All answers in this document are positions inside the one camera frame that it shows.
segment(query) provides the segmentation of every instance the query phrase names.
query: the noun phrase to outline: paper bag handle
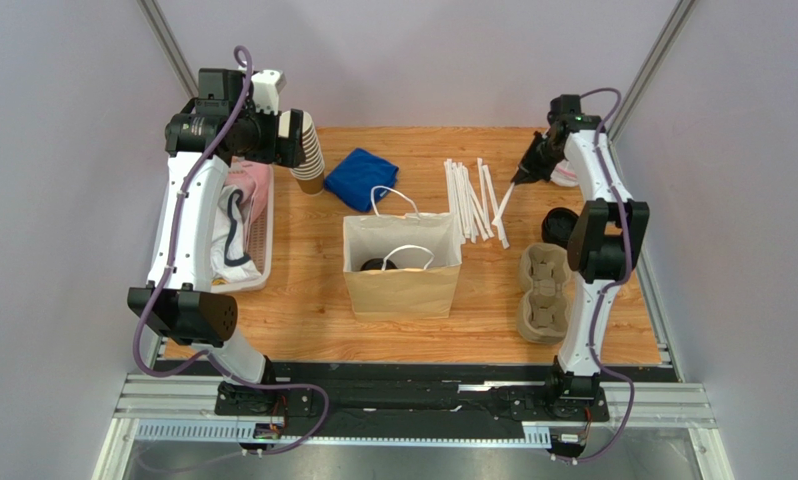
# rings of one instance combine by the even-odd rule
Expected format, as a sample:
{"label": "paper bag handle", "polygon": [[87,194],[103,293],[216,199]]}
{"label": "paper bag handle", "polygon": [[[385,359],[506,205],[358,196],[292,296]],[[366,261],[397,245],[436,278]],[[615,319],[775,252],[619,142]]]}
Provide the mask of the paper bag handle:
{"label": "paper bag handle", "polygon": [[429,249],[428,249],[428,248],[426,248],[426,247],[421,247],[421,246],[419,246],[419,245],[402,245],[401,247],[396,247],[396,248],[394,248],[392,252],[388,253],[388,254],[387,254],[387,256],[386,256],[386,257],[384,257],[384,261],[383,261],[383,262],[381,262],[381,271],[383,272],[383,271],[387,270],[387,260],[388,260],[388,259],[389,259],[389,258],[390,258],[390,257],[391,257],[391,256],[392,256],[394,253],[396,253],[396,252],[399,252],[399,251],[402,251],[402,250],[408,250],[408,249],[410,249],[410,248],[416,248],[417,250],[422,250],[422,251],[424,251],[424,252],[428,253],[429,255],[431,255],[431,258],[429,258],[429,261],[428,261],[428,262],[426,262],[426,264],[425,264],[425,265],[423,265],[423,270],[426,270],[427,268],[429,268],[429,265],[431,265],[431,264],[432,264],[432,262],[434,261],[434,253],[432,253],[432,251],[431,251],[431,250],[429,250]]}
{"label": "paper bag handle", "polygon": [[375,206],[375,191],[379,190],[379,189],[381,189],[381,190],[389,190],[389,191],[395,193],[396,195],[399,195],[400,197],[404,198],[405,200],[408,200],[408,203],[410,203],[411,206],[414,207],[414,213],[416,213],[418,217],[420,216],[420,211],[417,209],[417,204],[414,203],[413,200],[411,200],[410,198],[405,196],[404,193],[402,193],[402,192],[400,192],[398,190],[393,190],[390,187],[385,187],[384,185],[376,185],[376,186],[372,187],[372,190],[370,190],[370,192],[369,192],[369,200],[370,200],[370,202],[372,202],[372,211],[375,213],[375,215],[377,217],[381,216],[378,213],[378,207]]}

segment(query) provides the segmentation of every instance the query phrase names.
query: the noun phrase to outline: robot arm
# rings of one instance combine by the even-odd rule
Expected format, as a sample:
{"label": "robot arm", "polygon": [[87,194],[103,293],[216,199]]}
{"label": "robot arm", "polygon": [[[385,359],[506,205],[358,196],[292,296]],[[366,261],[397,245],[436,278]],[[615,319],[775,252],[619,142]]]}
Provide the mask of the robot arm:
{"label": "robot arm", "polygon": [[[599,358],[609,313],[620,290],[616,284],[626,275],[623,233],[606,232],[610,223],[622,226],[619,199],[612,187],[624,204],[633,267],[650,212],[647,203],[633,200],[621,183],[611,165],[606,134],[597,134],[600,117],[582,112],[579,95],[562,95],[551,101],[547,120],[550,129],[535,134],[512,182],[549,181],[562,160],[568,160],[576,171],[586,200],[567,249],[568,266],[577,273],[576,298],[548,385],[550,399],[558,404],[593,405],[600,388],[600,367],[594,361],[591,341]],[[599,301],[603,303],[597,310]]]}
{"label": "robot arm", "polygon": [[207,350],[231,374],[261,383],[268,360],[254,350],[236,328],[236,300],[211,293],[209,261],[212,225],[232,157],[294,168],[304,160],[301,135],[303,114],[290,112],[288,131],[280,131],[279,94],[285,84],[281,72],[264,70],[251,77],[245,104],[230,130],[205,160],[189,185],[184,178],[209,148],[231,117],[242,93],[244,75],[235,70],[202,69],[199,96],[174,115],[165,129],[169,179],[156,236],[154,260],[147,286],[131,288],[130,308],[139,316],[151,302],[167,268],[178,196],[182,202],[175,233],[175,268],[152,306],[147,325],[180,345]]}

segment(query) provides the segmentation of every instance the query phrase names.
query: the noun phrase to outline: white cloth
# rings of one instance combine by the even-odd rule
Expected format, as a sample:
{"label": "white cloth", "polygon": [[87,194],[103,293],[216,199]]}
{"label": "white cloth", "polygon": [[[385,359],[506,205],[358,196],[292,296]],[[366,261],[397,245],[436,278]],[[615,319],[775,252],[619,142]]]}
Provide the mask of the white cloth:
{"label": "white cloth", "polygon": [[[234,197],[233,201],[231,201],[231,195],[235,193],[238,198]],[[218,209],[216,210],[216,221],[213,225],[213,244],[210,248],[213,276],[214,278],[222,278],[228,283],[251,280],[260,276],[260,272],[257,271],[254,262],[250,258],[247,260],[244,258],[247,255],[244,229],[249,227],[245,226],[243,228],[242,212],[239,211],[238,206],[241,202],[242,191],[236,185],[226,185],[222,188]],[[228,245],[228,238],[231,236],[231,225],[234,225],[235,228]]]}

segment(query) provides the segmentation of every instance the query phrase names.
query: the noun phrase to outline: blue fabric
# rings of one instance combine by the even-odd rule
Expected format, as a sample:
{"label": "blue fabric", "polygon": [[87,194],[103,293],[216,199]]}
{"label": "blue fabric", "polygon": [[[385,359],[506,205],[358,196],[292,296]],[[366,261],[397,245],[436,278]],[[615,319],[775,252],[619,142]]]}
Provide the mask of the blue fabric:
{"label": "blue fabric", "polygon": [[[337,195],[349,207],[368,212],[372,209],[369,200],[372,187],[384,185],[393,188],[398,172],[396,165],[362,148],[356,148],[325,177],[325,189]],[[378,202],[387,193],[387,190],[376,191],[375,201]]]}

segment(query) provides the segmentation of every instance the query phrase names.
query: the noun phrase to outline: stack of paper cups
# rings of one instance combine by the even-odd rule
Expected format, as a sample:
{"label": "stack of paper cups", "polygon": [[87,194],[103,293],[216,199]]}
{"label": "stack of paper cups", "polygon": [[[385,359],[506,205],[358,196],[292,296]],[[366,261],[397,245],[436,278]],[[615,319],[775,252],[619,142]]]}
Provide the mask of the stack of paper cups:
{"label": "stack of paper cups", "polygon": [[[313,119],[307,112],[304,113],[301,143],[304,147],[304,163],[297,168],[290,170],[293,177],[298,182],[301,191],[308,195],[322,193],[325,182],[325,159],[322,158],[322,147],[316,137],[316,127],[313,126]],[[289,125],[290,112],[281,114],[281,126]]]}

